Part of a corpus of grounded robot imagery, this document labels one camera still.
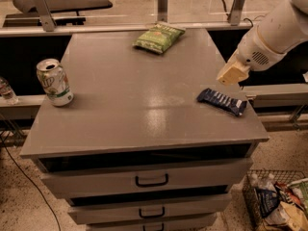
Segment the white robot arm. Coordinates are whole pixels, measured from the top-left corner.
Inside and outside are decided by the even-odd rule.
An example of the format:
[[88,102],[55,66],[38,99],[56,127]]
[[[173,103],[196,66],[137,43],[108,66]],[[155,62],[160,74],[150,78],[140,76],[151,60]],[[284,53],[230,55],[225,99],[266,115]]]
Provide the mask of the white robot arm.
[[308,40],[308,0],[283,0],[241,39],[219,71],[224,85],[238,84],[250,71],[265,71]]

